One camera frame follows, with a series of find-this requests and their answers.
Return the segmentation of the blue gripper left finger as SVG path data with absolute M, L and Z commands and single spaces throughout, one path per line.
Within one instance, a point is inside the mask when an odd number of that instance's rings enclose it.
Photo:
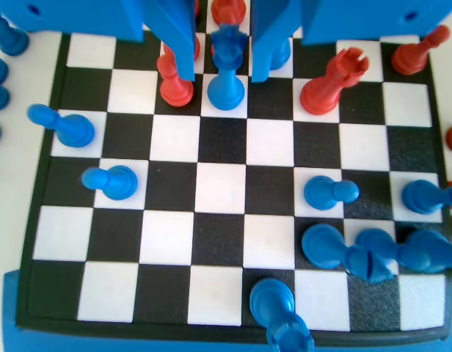
M 194 10 L 194 0 L 142 1 L 144 24 L 174 53 L 178 75 L 185 81 L 194 80 Z

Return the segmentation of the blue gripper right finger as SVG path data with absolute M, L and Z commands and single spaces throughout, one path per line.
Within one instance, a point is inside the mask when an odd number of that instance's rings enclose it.
M 264 82 L 291 55 L 289 38 L 301 26 L 301 2 L 257 0 L 252 3 L 252 81 Z

